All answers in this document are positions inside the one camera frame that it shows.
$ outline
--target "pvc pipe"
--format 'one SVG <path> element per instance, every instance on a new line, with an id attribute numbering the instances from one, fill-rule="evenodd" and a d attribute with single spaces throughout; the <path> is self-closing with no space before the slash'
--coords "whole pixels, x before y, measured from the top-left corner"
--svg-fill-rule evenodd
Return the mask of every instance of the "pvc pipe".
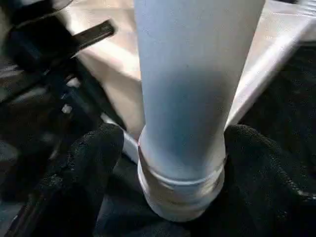
<path id="1" fill-rule="evenodd" d="M 135 0 L 146 126 L 138 176 L 161 217 L 199 217 L 223 186 L 224 127 L 264 0 Z"/>

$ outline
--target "white pipe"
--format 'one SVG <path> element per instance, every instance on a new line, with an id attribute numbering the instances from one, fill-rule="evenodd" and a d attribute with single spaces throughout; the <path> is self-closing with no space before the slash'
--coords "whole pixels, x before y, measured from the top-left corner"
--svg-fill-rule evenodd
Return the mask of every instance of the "white pipe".
<path id="1" fill-rule="evenodd" d="M 224 126 L 264 0 L 135 0 L 146 126 L 138 176 L 161 217 L 189 221 L 224 180 Z"/>

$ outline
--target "black cloth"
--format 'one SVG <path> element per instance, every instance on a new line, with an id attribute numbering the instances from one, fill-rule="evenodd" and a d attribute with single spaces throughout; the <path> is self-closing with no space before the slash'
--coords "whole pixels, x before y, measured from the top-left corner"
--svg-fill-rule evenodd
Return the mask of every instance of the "black cloth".
<path id="1" fill-rule="evenodd" d="M 315 60 L 316 47 L 301 47 L 241 121 L 253 128 L 227 129 L 224 187 L 200 218 L 177 224 L 156 216 L 143 197 L 136 165 L 122 157 L 109 179 L 95 234 L 314 236 Z M 0 210 L 10 213 L 3 205 Z"/>

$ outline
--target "white tube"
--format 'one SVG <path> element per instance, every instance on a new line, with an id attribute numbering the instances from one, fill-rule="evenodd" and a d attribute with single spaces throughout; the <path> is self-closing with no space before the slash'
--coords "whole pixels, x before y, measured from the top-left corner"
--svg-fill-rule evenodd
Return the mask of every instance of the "white tube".
<path id="1" fill-rule="evenodd" d="M 263 5 L 135 0 L 146 119 L 138 175 L 163 218 L 199 217 L 222 188 L 224 126 Z"/>

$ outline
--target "cylindrical pipe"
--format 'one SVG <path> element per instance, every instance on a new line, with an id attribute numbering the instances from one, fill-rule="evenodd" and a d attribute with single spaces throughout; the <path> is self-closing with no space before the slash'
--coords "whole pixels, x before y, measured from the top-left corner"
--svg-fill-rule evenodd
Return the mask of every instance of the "cylindrical pipe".
<path id="1" fill-rule="evenodd" d="M 138 175 L 168 220 L 197 218 L 223 185 L 224 126 L 263 5 L 135 0 L 146 119 Z"/>

